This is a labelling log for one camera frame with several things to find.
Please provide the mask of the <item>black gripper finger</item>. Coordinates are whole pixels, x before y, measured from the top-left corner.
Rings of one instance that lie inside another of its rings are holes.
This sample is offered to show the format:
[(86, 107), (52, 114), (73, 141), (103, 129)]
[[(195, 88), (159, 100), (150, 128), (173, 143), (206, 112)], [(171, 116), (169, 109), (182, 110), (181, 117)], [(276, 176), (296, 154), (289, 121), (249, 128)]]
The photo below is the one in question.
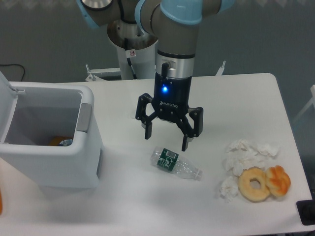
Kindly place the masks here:
[(142, 127), (145, 129), (145, 139), (148, 140), (152, 135), (152, 121), (157, 117), (156, 112), (147, 115), (146, 108), (148, 104), (151, 104), (153, 98), (148, 94), (144, 93), (138, 98), (135, 118), (141, 121)]
[(203, 115), (202, 107), (187, 108), (185, 113), (180, 114), (178, 127), (183, 133), (182, 151), (186, 151), (195, 137), (198, 137), (203, 131)]

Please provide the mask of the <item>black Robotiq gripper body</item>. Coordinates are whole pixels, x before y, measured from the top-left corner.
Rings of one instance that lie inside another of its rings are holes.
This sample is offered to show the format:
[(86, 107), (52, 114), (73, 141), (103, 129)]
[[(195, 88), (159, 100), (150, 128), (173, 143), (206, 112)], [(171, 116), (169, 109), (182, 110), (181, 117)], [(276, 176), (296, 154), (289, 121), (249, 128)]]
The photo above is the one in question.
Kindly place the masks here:
[(163, 78), (156, 74), (152, 107), (158, 118), (177, 123), (188, 113), (191, 77)]

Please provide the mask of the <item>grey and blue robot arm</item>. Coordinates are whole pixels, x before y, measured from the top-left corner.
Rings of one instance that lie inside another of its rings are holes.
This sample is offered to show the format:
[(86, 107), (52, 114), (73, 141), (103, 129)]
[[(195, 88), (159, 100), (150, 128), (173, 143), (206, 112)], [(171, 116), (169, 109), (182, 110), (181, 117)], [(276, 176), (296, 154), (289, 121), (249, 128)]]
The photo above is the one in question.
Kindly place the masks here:
[(199, 26), (204, 17), (223, 12), (231, 0), (80, 0), (87, 22), (95, 27), (120, 21), (119, 39), (153, 36), (158, 41), (154, 94), (138, 98), (136, 119), (152, 134), (155, 118), (175, 123), (183, 133), (182, 151), (203, 130), (203, 109), (189, 107)]

